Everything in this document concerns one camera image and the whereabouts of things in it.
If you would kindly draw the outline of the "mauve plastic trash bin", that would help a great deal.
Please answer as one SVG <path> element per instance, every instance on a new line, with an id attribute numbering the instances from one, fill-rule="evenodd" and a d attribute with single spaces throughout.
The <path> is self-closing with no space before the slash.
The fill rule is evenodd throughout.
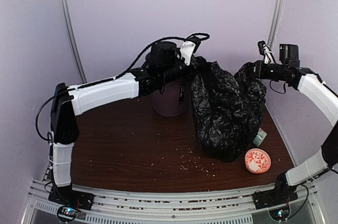
<path id="1" fill-rule="evenodd" d="M 152 108 L 165 117 L 182 115 L 190 105 L 190 85 L 184 79 L 167 83 L 161 90 L 151 94 Z"/>

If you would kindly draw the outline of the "black plastic trash bag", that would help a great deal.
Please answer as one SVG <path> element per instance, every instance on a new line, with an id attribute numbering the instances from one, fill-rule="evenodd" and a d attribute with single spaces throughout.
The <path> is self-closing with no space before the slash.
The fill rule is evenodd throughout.
<path id="1" fill-rule="evenodd" d="M 235 74 L 196 57 L 191 82 L 196 138 L 202 150 L 222 162 L 235 161 L 254 141 L 264 117 L 266 87 L 255 78 L 252 62 Z"/>

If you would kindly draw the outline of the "floral ceramic mug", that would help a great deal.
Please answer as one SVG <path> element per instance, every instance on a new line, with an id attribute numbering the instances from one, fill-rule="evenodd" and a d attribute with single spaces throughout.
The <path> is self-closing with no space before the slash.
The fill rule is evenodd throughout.
<path id="1" fill-rule="evenodd" d="M 267 133 L 262 128 L 259 128 L 258 133 L 255 139 L 253 140 L 252 144 L 256 147 L 259 147 L 266 138 L 266 136 Z"/>

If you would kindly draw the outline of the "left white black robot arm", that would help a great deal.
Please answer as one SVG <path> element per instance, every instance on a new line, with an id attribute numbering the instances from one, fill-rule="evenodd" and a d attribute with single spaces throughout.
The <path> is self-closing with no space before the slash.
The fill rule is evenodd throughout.
<path id="1" fill-rule="evenodd" d="M 173 81 L 190 76 L 197 69 L 193 55 L 196 39 L 177 46 L 171 38 L 151 44 L 145 64 L 112 77 L 81 85 L 55 88 L 51 108 L 53 182 L 55 196 L 65 205 L 76 200 L 71 187 L 72 149 L 79 137 L 76 117 L 97 107 L 125 99 L 148 96 Z"/>

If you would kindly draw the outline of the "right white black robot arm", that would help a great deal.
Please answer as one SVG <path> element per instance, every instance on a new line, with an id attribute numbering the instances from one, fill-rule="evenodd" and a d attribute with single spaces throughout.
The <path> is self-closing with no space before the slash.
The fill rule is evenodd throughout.
<path id="1" fill-rule="evenodd" d="M 302 164 L 278 175 L 273 189 L 253 194 L 256 206 L 262 208 L 296 200 L 295 191 L 299 185 L 319 178 L 337 164 L 337 94 L 318 73 L 301 66 L 297 45 L 280 44 L 279 63 L 265 41 L 258 42 L 258 49 L 264 58 L 253 64 L 255 77 L 288 84 L 312 101 L 332 126 L 317 153 Z"/>

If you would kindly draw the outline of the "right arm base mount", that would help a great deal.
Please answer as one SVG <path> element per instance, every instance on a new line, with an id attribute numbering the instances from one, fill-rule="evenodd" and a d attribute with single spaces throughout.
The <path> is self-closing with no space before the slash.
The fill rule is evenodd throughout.
<path id="1" fill-rule="evenodd" d="M 252 197 L 256 210 L 268 210 L 272 220 L 279 222 L 288 220 L 291 216 L 290 203 L 298 199 L 296 192 L 279 198 L 274 196 L 272 190 L 256 191 Z"/>

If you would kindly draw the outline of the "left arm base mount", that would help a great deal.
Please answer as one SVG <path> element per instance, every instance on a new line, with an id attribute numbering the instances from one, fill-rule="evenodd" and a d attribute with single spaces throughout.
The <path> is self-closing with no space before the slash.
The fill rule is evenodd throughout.
<path id="1" fill-rule="evenodd" d="M 65 187 L 52 186 L 48 200 L 60 204 L 56 216 L 63 223 L 74 221 L 82 210 L 91 210 L 94 195 L 76 191 L 71 185 Z"/>

